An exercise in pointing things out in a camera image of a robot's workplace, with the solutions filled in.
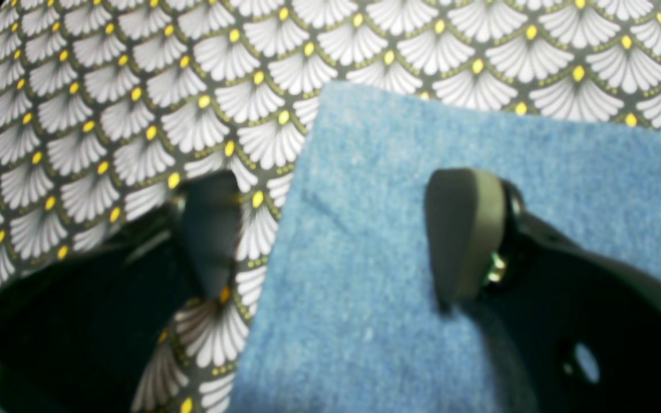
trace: black device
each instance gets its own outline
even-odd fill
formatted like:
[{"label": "black device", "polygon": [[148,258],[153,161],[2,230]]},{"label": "black device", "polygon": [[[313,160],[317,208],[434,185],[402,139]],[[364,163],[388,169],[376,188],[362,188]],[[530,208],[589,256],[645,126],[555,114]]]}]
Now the black device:
[{"label": "black device", "polygon": [[583,250],[482,170],[435,172],[425,216],[441,307],[495,311],[543,413],[661,413],[661,282]]},{"label": "black device", "polygon": [[95,251],[0,293],[0,408],[129,411],[170,317],[233,280],[240,231],[231,172],[189,182]]}]

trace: black rubber tip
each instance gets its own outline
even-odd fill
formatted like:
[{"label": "black rubber tip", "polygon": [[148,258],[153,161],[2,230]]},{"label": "black rubber tip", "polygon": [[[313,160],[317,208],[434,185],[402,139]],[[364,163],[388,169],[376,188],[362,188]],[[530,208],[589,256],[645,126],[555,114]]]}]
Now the black rubber tip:
[{"label": "black rubber tip", "polygon": [[425,191],[430,267],[443,308],[474,299],[504,237],[501,181],[475,169],[436,170]]}]

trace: hole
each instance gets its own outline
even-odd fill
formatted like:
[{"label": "hole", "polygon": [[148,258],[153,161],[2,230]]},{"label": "hole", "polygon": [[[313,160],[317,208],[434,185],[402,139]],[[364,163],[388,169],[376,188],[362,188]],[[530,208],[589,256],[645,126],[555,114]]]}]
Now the hole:
[{"label": "hole", "polygon": [[580,376],[588,383],[598,383],[601,372],[598,370],[598,361],[596,361],[595,356],[590,352],[588,346],[581,342],[575,343],[573,356],[580,370]]}]

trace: blue felt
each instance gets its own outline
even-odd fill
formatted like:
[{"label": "blue felt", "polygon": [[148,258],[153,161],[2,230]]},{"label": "blue felt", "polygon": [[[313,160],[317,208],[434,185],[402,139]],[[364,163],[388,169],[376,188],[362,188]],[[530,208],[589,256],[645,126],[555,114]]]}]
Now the blue felt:
[{"label": "blue felt", "polygon": [[661,278],[661,134],[323,89],[230,411],[532,411],[485,309],[441,317],[423,196],[479,167],[581,246]]}]

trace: patterned fabric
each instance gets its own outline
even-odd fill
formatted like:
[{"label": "patterned fabric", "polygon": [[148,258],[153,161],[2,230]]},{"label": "patterned fabric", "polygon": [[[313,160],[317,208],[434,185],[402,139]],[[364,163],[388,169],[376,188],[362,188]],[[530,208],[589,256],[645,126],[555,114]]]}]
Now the patterned fabric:
[{"label": "patterned fabric", "polygon": [[228,405],[325,82],[661,131],[661,2],[10,0],[0,11],[0,288],[230,169],[239,275],[178,312],[134,411]]}]

